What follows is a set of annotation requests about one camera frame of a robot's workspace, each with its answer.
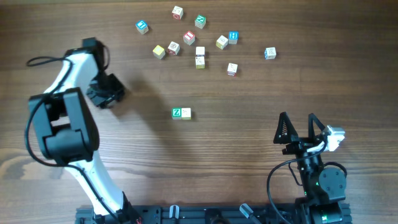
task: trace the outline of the yellow block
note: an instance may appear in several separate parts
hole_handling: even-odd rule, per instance
[[[163,51],[164,51],[163,47],[161,47],[159,45],[156,46],[155,49],[154,49],[154,53],[159,55],[159,56],[163,53]]]

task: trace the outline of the black base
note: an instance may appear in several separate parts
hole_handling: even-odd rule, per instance
[[[291,223],[303,223],[296,215],[294,204],[277,204],[285,218]],[[283,223],[270,205],[251,207],[254,216],[263,224]],[[169,207],[133,206],[133,209],[142,217],[142,224],[253,224],[240,211],[239,207],[180,207],[178,219],[169,218]],[[342,203],[343,220],[338,224],[352,223],[349,204]],[[76,213],[75,224],[98,224],[92,208],[79,208]]]

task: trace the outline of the blue block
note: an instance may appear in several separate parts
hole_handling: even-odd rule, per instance
[[[237,40],[238,37],[239,37],[239,32],[238,31],[229,32],[229,39],[230,40]]]
[[[138,29],[145,29],[145,27],[147,27],[147,23],[143,20],[140,20],[136,23],[136,26]]]

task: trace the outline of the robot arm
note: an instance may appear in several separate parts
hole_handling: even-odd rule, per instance
[[[95,38],[83,40],[83,47],[68,50],[65,58],[68,60],[64,61],[58,77],[45,91],[52,95],[43,103],[44,94],[31,96],[29,100],[31,112],[41,103],[32,120],[40,150],[58,166],[68,166],[65,169],[79,181],[90,198],[98,223],[112,219],[104,206],[112,215],[116,214],[119,221],[136,220],[139,215],[134,213],[101,161],[98,129],[81,92],[86,91],[96,106],[105,108],[121,99],[124,87],[113,74],[105,74],[104,45]],[[67,72],[70,62],[73,66]],[[52,123],[64,116],[69,117],[68,124]],[[72,167],[80,168],[85,176]]]

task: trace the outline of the black cable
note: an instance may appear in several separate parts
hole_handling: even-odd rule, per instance
[[[40,60],[40,59],[48,59],[45,60],[43,62],[37,62],[37,63],[31,63],[35,60]],[[113,214],[113,212],[111,211],[110,208],[108,208],[108,206],[104,203],[103,198],[100,197],[100,195],[98,194],[98,192],[95,190],[93,184],[91,183],[91,181],[89,180],[89,178],[87,177],[87,175],[84,173],[84,170],[77,167],[77,166],[73,166],[73,165],[66,165],[66,166],[61,166],[58,164],[51,164],[48,162],[44,162],[43,160],[39,159],[34,153],[32,148],[30,147],[30,142],[29,142],[29,129],[30,129],[30,124],[32,123],[33,117],[36,114],[38,108],[40,107],[40,105],[42,103],[44,103],[45,100],[49,99],[56,90],[58,90],[64,83],[64,81],[68,78],[72,68],[73,68],[73,62],[65,57],[62,58],[56,58],[56,57],[48,57],[48,56],[42,56],[42,57],[35,57],[32,58],[30,60],[28,60],[26,62],[26,66],[28,67],[34,67],[34,66],[38,66],[38,65],[44,65],[46,63],[50,63],[50,62],[56,62],[56,61],[67,61],[69,62],[69,68],[67,70],[67,72],[65,73],[65,75],[63,76],[63,78],[61,79],[61,81],[58,83],[58,85],[51,90],[49,93],[45,93],[44,96],[39,100],[39,102],[35,105],[35,107],[33,108],[33,110],[30,112],[29,115],[29,119],[27,120],[26,123],[26,127],[25,127],[25,146],[26,149],[29,153],[29,155],[38,163],[45,165],[45,166],[49,166],[49,167],[69,167],[72,169],[76,169],[77,171],[79,171],[79,173],[83,176],[83,178],[86,180],[88,186],[90,187],[91,191],[94,193],[95,197],[97,198],[97,200],[100,202],[100,204],[105,208],[105,210],[116,220],[117,223],[120,223],[119,219],[116,217],[116,215]]]
[[[104,48],[106,50],[106,54],[107,54],[107,57],[106,57],[107,63],[104,66],[104,70],[106,70],[108,68],[109,64],[111,63],[111,52],[109,51],[109,49],[106,45],[103,44],[103,46],[104,46]]]
[[[291,163],[291,162],[298,162],[298,161],[302,161],[302,160],[305,160],[305,159],[309,159],[309,158],[318,156],[319,154],[323,153],[323,151],[326,149],[326,146],[328,145],[327,140],[324,140],[324,142],[325,142],[325,144],[323,145],[321,151],[316,152],[316,153],[314,153],[314,154],[312,154],[312,155],[309,155],[309,156],[300,158],[300,159],[291,159],[291,160],[289,160],[289,161],[285,161],[285,162],[283,162],[283,163],[281,163],[281,164],[275,166],[275,167],[271,170],[271,172],[269,172],[269,174],[268,174],[268,178],[267,178],[267,195],[268,195],[269,203],[270,203],[271,206],[274,208],[276,214],[278,214],[278,216],[279,216],[285,223],[287,223],[287,224],[291,224],[291,223],[290,223],[289,221],[287,221],[287,220],[282,216],[282,214],[280,213],[280,211],[278,210],[278,208],[275,206],[274,201],[272,200],[272,197],[271,197],[271,190],[270,190],[270,187],[269,187],[269,186],[270,186],[270,183],[271,183],[271,176],[272,176],[272,174],[273,174],[277,169],[281,168],[282,166],[284,166],[284,165],[286,165],[286,164],[289,164],[289,163]]]
[[[337,166],[344,172],[344,176],[347,177],[347,169],[343,165],[341,165],[340,163],[337,163],[337,162],[326,162],[326,163],[324,163],[323,166],[324,167],[326,167],[326,166]]]
[[[291,173],[292,173],[292,175],[293,175],[293,177],[294,177],[294,181],[296,181],[296,184],[297,184],[298,186],[302,186],[302,184],[300,184],[299,181],[297,180],[296,175],[294,174],[292,168],[290,167],[290,164],[291,164],[291,162],[289,163],[289,169],[290,169],[290,171],[291,171]]]

